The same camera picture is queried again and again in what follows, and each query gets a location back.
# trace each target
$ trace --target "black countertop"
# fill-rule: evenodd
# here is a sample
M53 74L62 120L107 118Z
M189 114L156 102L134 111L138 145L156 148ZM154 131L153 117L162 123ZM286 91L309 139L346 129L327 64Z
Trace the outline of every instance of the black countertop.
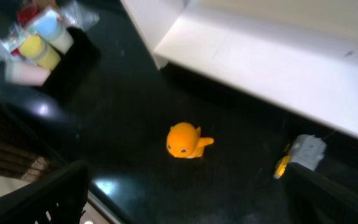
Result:
M174 65L160 72L122 9L95 10L100 21L87 35L101 60L72 97L59 103L4 83L0 63L0 109L63 163L88 161L93 192L124 221L289 223L272 174L304 133L328 144L318 172L358 192L357 140ZM181 121L215 139L201 159L165 150Z

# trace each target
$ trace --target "toy tail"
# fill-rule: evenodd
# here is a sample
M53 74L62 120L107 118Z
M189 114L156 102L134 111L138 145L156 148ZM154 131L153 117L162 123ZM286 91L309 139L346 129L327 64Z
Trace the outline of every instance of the toy tail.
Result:
M205 147L207 145L212 144L213 142L213 138L200 138L200 140L198 140L197 147Z

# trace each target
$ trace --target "orange figurine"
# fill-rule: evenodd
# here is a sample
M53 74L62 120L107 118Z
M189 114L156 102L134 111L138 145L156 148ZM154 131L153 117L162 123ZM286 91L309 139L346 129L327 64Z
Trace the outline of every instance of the orange figurine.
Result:
M174 157L192 159L201 157L205 146L213 142L213 138L201 138L201 127L195 129L193 125L182 122L171 127L167 149Z

